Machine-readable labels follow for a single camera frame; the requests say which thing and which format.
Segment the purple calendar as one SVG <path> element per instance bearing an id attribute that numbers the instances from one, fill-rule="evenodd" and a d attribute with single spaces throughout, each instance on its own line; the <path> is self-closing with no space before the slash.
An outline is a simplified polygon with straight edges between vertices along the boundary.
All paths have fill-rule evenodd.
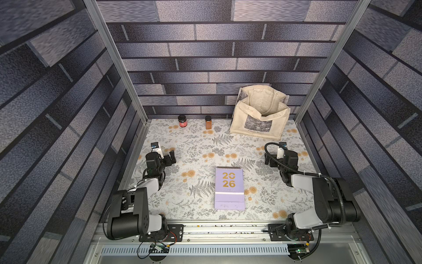
<path id="1" fill-rule="evenodd" d="M 216 210 L 244 211 L 244 172 L 240 167 L 217 167 L 215 169 Z"/>

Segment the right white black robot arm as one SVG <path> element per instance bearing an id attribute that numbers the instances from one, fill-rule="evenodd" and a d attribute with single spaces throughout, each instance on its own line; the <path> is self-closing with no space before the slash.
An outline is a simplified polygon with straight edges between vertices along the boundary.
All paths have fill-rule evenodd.
<path id="1" fill-rule="evenodd" d="M 265 164 L 277 167 L 288 187 L 308 191 L 314 200 L 310 209 L 288 215 L 284 224 L 269 227 L 269 233 L 291 241 L 312 240 L 313 231 L 360 220 L 361 210 L 344 179 L 299 172 L 298 153 L 291 150 L 285 150 L 283 156 L 266 153 Z"/>

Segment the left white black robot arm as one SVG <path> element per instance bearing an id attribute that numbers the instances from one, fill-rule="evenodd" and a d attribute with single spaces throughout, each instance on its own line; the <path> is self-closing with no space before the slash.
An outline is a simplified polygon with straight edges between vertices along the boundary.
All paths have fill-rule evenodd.
<path id="1" fill-rule="evenodd" d="M 176 163 L 174 150 L 161 156 L 158 152 L 146 155 L 147 168 L 136 187 L 117 191 L 107 210 L 107 226 L 104 234 L 109 240 L 120 240 L 132 236 L 150 236 L 165 239 L 169 233 L 166 217 L 149 212 L 148 199 L 158 192 L 165 181 L 165 168 Z"/>

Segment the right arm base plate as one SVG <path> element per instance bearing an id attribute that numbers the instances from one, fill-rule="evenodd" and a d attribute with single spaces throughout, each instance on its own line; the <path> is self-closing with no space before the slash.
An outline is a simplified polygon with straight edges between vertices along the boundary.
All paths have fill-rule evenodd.
<path id="1" fill-rule="evenodd" d="M 314 241 L 312 231 L 298 229 L 286 234 L 283 224 L 268 224 L 268 234 L 272 242 L 311 242 Z"/>

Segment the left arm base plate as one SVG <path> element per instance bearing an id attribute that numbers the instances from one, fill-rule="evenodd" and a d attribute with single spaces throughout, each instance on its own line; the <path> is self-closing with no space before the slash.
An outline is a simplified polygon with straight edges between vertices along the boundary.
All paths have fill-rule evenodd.
<path id="1" fill-rule="evenodd" d="M 151 234 L 139 235 L 139 242 L 164 242 L 177 243 L 182 242 L 184 233 L 183 224 L 168 224 L 168 231 L 160 230 Z"/>

